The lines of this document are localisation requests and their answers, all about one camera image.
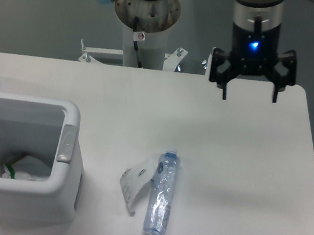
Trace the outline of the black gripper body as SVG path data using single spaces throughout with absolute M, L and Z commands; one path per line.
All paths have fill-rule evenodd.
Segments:
M 275 75 L 279 35 L 279 28 L 255 36 L 254 32 L 233 24 L 232 50 L 228 59 L 230 66 L 224 72 L 236 76 L 265 76 L 271 81 Z

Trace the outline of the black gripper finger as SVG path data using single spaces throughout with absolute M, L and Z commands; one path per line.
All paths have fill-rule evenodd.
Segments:
M 276 66 L 280 65 L 284 73 L 280 73 Z M 294 86 L 297 77 L 297 53 L 296 50 L 288 50 L 283 54 L 277 54 L 271 70 L 268 71 L 268 80 L 274 85 L 272 102 L 276 103 L 278 94 L 285 90 L 287 86 Z
M 227 84 L 236 78 L 237 67 L 230 63 L 230 54 L 220 48 L 213 48 L 209 81 L 216 83 L 217 88 L 222 90 L 222 99 L 227 99 Z

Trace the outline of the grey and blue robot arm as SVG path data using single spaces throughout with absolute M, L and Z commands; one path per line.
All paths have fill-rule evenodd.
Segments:
M 121 22 L 128 27 L 134 66 L 148 67 L 142 50 L 150 34 L 168 31 L 179 19 L 178 0 L 99 0 L 115 4 Z M 232 49 L 214 48 L 209 81 L 227 95 L 227 83 L 239 75 L 265 76 L 274 84 L 272 101 L 287 86 L 296 84 L 294 50 L 279 54 L 278 39 L 285 0 L 234 0 Z

